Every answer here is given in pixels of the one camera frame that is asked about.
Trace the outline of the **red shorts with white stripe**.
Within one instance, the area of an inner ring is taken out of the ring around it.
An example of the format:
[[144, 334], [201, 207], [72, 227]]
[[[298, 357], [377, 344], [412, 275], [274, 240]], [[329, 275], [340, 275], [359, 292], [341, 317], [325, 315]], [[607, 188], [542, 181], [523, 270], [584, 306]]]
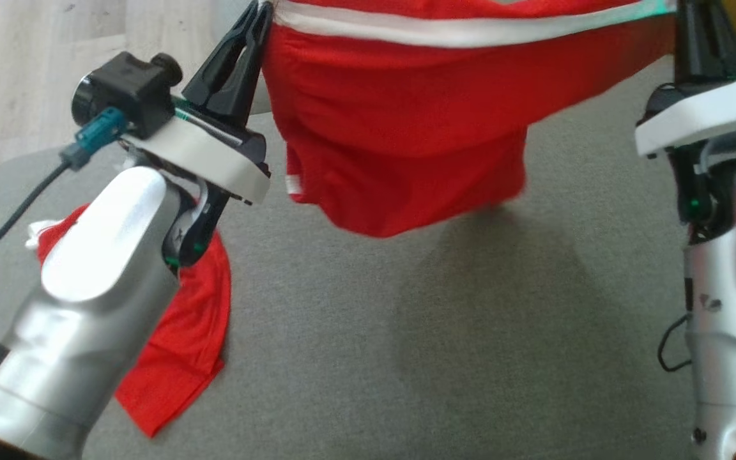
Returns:
[[390, 238], [526, 183], [528, 129], [671, 52], [677, 0], [274, 0], [286, 188]]

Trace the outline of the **yellow and grey sofa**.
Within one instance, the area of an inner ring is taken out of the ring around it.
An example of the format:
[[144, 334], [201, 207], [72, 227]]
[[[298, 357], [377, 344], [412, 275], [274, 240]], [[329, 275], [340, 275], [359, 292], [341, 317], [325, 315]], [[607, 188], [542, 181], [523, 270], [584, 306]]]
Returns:
[[515, 200], [372, 238], [286, 188], [229, 204], [225, 367], [148, 439], [117, 404], [84, 460], [686, 460], [687, 370], [656, 347], [683, 303], [669, 165], [634, 128], [660, 57], [529, 128]]

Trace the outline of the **red jersey with white sleeves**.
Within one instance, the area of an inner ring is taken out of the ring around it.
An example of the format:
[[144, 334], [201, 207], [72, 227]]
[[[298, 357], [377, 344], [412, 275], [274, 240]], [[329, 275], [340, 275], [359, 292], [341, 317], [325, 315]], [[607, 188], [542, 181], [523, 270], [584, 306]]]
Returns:
[[146, 437], [180, 417], [223, 369], [232, 297], [227, 249], [214, 233], [202, 259], [182, 269], [178, 293], [115, 392]]

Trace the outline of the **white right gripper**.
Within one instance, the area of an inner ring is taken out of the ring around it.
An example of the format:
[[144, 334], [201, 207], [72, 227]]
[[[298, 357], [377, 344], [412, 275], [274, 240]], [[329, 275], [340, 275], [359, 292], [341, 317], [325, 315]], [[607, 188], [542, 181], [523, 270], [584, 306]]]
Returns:
[[[714, 56], [723, 75], [736, 79], [736, 30], [722, 0], [710, 0], [710, 8], [707, 0], [677, 0], [677, 84], [709, 81]], [[674, 84], [657, 88], [636, 125], [636, 151], [640, 157], [663, 154], [669, 160], [678, 218], [687, 226], [689, 243], [730, 230], [736, 81], [698, 86], [693, 93]]]

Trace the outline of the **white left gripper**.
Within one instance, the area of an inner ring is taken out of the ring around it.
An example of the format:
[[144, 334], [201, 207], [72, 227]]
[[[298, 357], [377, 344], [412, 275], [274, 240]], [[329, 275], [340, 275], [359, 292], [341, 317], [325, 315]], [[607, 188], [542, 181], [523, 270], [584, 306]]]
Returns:
[[[247, 125], [273, 21], [271, 0], [248, 0], [188, 82], [182, 96], [201, 113]], [[146, 139], [125, 133], [125, 142], [152, 164], [199, 186], [186, 198], [165, 247], [180, 267], [195, 265], [208, 250], [230, 200], [263, 202], [271, 185], [263, 135], [246, 128], [221, 129], [209, 119], [176, 109], [175, 116]]]

